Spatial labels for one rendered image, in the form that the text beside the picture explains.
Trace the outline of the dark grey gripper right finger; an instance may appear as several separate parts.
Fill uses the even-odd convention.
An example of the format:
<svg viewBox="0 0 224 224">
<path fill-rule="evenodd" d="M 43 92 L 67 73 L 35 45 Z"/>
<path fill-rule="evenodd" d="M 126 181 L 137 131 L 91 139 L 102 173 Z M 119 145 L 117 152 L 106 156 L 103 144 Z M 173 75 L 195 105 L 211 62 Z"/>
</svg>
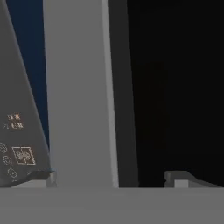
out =
<svg viewBox="0 0 224 224">
<path fill-rule="evenodd" d="M 219 185 L 195 178 L 188 171 L 166 171 L 164 179 L 166 188 L 220 188 Z"/>
</svg>

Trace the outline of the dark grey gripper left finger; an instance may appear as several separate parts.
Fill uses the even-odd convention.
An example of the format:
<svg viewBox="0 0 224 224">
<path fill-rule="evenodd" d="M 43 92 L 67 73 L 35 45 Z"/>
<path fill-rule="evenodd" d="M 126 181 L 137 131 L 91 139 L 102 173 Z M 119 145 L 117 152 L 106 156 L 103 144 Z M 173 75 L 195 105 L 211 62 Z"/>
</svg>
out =
<svg viewBox="0 0 224 224">
<path fill-rule="evenodd" d="M 14 188 L 49 188 L 56 186 L 56 171 L 33 171 L 25 180 L 14 185 Z"/>
</svg>

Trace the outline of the dark blue cupboard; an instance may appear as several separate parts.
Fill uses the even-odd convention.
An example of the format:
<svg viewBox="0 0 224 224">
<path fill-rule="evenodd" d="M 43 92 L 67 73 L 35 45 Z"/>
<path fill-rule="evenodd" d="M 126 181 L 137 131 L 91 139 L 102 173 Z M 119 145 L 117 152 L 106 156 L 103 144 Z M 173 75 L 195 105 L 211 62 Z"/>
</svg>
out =
<svg viewBox="0 0 224 224">
<path fill-rule="evenodd" d="M 38 115 L 49 142 L 43 0 L 6 0 Z"/>
</svg>

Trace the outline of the grey microwave with button panel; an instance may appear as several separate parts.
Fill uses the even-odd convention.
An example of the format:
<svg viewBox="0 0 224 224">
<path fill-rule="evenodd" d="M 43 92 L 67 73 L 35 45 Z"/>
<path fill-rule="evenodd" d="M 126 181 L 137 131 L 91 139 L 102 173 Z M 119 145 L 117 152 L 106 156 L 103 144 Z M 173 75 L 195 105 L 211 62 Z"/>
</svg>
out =
<svg viewBox="0 0 224 224">
<path fill-rule="evenodd" d="M 6 0 L 0 0 L 0 188 L 53 171 Z"/>
</svg>

